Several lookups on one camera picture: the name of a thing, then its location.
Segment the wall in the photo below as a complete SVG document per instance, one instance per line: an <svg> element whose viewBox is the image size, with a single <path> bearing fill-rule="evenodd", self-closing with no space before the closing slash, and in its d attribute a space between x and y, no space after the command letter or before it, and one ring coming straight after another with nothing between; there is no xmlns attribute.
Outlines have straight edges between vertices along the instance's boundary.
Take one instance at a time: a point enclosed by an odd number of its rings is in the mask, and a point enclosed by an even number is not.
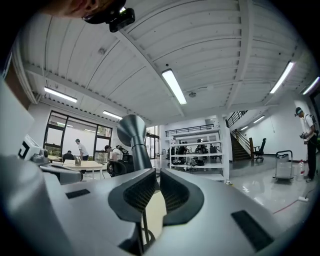
<svg viewBox="0 0 320 256"><path fill-rule="evenodd" d="M251 137L254 146L261 146L263 138L266 138L265 154L291 150L294 160L306 160L307 146L299 137L303 127L300 119L294 116L295 109L294 98L288 93L279 106L271 107L264 113L262 121L249 124L249 128L241 133L248 139Z"/></svg>

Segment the black camera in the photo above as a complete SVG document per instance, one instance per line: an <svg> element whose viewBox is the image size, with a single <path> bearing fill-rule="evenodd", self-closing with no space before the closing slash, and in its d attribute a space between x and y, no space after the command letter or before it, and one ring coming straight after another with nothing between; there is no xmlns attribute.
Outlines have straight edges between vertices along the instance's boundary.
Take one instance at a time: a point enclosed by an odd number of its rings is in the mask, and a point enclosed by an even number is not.
<svg viewBox="0 0 320 256"><path fill-rule="evenodd" d="M132 8L125 9L125 3L126 0L114 1L105 10L84 17L83 20L90 24L109 24L110 32L117 32L136 20L135 11Z"/></svg>

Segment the ceiling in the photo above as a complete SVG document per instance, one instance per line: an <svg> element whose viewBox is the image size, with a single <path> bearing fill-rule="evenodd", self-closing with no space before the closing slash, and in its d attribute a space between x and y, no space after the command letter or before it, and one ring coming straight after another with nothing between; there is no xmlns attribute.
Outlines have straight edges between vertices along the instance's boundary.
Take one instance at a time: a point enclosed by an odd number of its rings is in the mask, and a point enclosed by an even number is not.
<svg viewBox="0 0 320 256"><path fill-rule="evenodd" d="M117 119L104 110L134 113L151 126L276 105L316 78L312 54L268 1L127 0L126 7L136 21L116 33L81 19L33 17L19 50L40 101L110 123ZM296 62L292 72L269 94L288 61ZM163 80L167 69L187 104ZM47 86L77 103L46 93Z"/></svg>

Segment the white table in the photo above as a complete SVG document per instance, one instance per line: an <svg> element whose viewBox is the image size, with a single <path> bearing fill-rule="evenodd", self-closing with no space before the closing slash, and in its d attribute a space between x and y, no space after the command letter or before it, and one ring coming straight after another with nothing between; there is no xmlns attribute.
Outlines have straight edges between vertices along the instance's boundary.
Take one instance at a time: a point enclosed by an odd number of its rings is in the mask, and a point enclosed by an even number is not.
<svg viewBox="0 0 320 256"><path fill-rule="evenodd" d="M75 160L65 160L63 166L77 171L92 170L93 180L95 179L95 170L100 170L100 180L102 179L102 170L104 168L103 164L97 163L96 161L81 161L81 165L77 166L75 162Z"/></svg>

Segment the white column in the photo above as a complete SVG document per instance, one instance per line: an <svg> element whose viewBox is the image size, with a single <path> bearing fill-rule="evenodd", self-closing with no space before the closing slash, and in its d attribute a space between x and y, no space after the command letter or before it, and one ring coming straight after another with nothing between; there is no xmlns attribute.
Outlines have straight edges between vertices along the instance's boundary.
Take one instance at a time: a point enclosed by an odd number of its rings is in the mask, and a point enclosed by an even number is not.
<svg viewBox="0 0 320 256"><path fill-rule="evenodd" d="M222 117L221 114L217 115L217 119L220 125L220 136L221 136L221 152L222 152L222 165L223 165L223 177L224 180L229 179L229 148L228 148L228 141L227 141L227 125L226 121Z"/></svg>

